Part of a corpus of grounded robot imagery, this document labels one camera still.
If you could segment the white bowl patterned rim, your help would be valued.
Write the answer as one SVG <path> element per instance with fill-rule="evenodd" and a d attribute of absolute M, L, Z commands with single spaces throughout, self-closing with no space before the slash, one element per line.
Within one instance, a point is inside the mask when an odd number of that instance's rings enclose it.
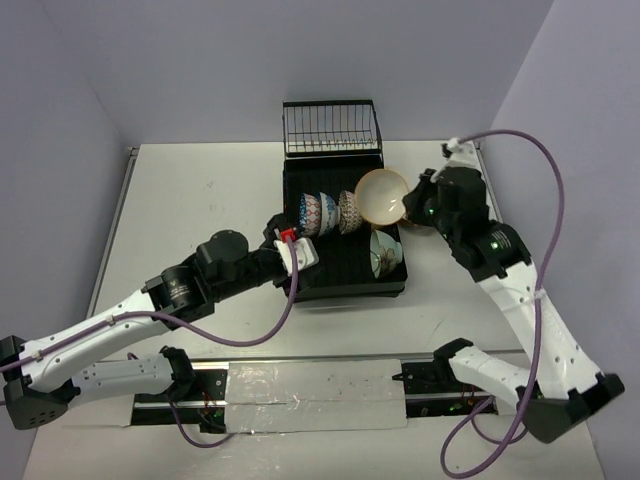
<path fill-rule="evenodd" d="M 388 226 L 404 218 L 403 198 L 409 186 L 398 172 L 380 168 L 366 173 L 354 191 L 356 208 L 365 221 Z"/>

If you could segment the pale green bowl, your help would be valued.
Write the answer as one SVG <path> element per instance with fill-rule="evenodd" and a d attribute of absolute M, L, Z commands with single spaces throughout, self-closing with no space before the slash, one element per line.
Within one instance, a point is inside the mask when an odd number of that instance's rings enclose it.
<path fill-rule="evenodd" d="M 369 253 L 371 270 L 376 279 L 392 273 L 403 261 L 400 242 L 381 230 L 371 232 Z"/>

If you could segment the dark blue patterned bowl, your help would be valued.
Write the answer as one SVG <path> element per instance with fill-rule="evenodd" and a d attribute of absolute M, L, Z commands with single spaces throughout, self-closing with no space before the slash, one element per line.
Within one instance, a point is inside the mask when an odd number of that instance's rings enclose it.
<path fill-rule="evenodd" d="M 319 233 L 321 226 L 320 200 L 308 193 L 303 193 L 299 203 L 298 227 L 302 236 L 312 237 Z"/>

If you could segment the red lattice patterned bowl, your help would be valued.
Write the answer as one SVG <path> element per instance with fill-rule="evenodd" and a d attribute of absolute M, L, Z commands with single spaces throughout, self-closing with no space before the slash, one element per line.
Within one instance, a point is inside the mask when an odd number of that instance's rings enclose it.
<path fill-rule="evenodd" d="M 338 206 L 340 209 L 339 232 L 347 235 L 358 230 L 364 219 L 357 209 L 355 195 L 348 190 L 342 190 L 339 194 Z"/>

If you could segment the blue and white floral bowl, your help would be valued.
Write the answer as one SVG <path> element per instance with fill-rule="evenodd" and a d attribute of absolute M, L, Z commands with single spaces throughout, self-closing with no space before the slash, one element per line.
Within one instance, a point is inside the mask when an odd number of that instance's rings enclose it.
<path fill-rule="evenodd" d="M 319 236 L 328 235 L 338 225 L 340 219 L 340 208 L 335 200 L 324 192 L 319 193 L 321 206 L 321 221 Z"/>

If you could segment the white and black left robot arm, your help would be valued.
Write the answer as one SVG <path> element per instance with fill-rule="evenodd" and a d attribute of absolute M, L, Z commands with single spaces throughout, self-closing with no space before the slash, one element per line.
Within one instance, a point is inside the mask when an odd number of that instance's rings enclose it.
<path fill-rule="evenodd" d="M 93 317 L 37 340 L 2 339 L 2 404 L 14 428 L 36 429 L 71 408 L 112 397 L 148 394 L 177 402 L 188 396 L 196 374 L 184 350 L 164 347 L 154 356 L 121 361 L 111 355 L 177 328 L 229 345 L 196 321 L 212 315 L 218 303 L 267 282 L 288 288 L 287 301 L 294 302 L 303 271 L 317 265 L 319 255 L 310 239 L 283 220 L 270 220 L 256 250 L 237 231 L 216 232 L 184 261 Z"/>

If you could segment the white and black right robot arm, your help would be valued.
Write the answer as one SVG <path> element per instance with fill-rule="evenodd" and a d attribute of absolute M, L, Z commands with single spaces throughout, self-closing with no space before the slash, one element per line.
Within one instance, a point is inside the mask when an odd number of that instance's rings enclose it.
<path fill-rule="evenodd" d="M 473 385 L 522 409 L 524 426 L 545 444 L 624 393 L 620 377 L 589 358 L 537 286 L 538 271 L 518 233 L 490 219 L 477 169 L 427 169 L 403 204 L 411 222 L 442 236 L 456 262 L 504 315 L 531 362 L 519 368 L 459 338 L 434 353 L 439 387 Z"/>

